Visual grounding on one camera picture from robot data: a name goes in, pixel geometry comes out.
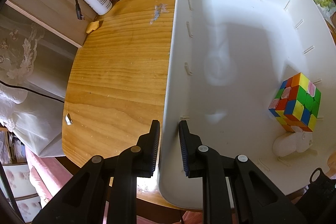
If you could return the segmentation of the pink and white clip toy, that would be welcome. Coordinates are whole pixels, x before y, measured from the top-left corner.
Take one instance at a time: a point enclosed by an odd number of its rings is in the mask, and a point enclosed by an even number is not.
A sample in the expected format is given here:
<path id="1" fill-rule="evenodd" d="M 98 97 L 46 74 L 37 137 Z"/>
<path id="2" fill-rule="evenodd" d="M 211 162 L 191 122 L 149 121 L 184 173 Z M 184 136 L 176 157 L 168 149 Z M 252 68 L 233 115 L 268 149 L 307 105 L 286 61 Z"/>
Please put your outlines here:
<path id="1" fill-rule="evenodd" d="M 273 142 L 273 153 L 277 157 L 286 157 L 294 152 L 303 153 L 313 144 L 311 132 L 287 132 Z"/>

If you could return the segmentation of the white plastic storage bin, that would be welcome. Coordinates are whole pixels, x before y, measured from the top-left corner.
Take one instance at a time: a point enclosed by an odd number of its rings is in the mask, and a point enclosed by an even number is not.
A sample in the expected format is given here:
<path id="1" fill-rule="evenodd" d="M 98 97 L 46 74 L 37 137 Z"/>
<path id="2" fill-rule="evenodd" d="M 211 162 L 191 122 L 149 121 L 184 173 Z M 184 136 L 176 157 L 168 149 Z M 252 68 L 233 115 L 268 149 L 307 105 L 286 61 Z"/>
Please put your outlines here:
<path id="1" fill-rule="evenodd" d="M 202 207 L 201 179 L 183 171 L 181 120 L 221 155 L 246 155 L 285 194 L 316 168 L 335 174 L 334 13 L 331 0 L 176 0 L 159 160 L 166 201 Z M 313 144 L 277 157 L 285 131 L 268 107 L 297 73 L 321 91 Z"/>

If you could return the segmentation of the white lace curtain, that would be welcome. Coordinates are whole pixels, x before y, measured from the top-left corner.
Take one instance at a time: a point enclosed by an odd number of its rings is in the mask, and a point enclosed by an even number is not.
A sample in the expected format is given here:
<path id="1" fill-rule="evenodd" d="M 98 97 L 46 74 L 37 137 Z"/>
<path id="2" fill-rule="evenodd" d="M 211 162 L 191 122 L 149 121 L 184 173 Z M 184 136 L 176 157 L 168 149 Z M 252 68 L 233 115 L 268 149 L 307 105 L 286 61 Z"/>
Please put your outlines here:
<path id="1" fill-rule="evenodd" d="M 63 108 L 76 52 L 11 8 L 1 10 L 1 125 L 39 157 L 64 156 Z"/>

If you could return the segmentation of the multicolour rubik's cube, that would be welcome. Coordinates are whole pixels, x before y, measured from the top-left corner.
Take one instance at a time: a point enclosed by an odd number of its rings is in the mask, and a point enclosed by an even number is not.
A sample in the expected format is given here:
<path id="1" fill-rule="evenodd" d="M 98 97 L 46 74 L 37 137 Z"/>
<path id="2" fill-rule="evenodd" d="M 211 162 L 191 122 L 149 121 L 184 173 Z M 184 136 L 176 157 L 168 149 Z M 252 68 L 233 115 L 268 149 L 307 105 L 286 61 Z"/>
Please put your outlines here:
<path id="1" fill-rule="evenodd" d="M 303 73 L 282 82 L 268 110 L 286 132 L 313 132 L 321 91 Z"/>

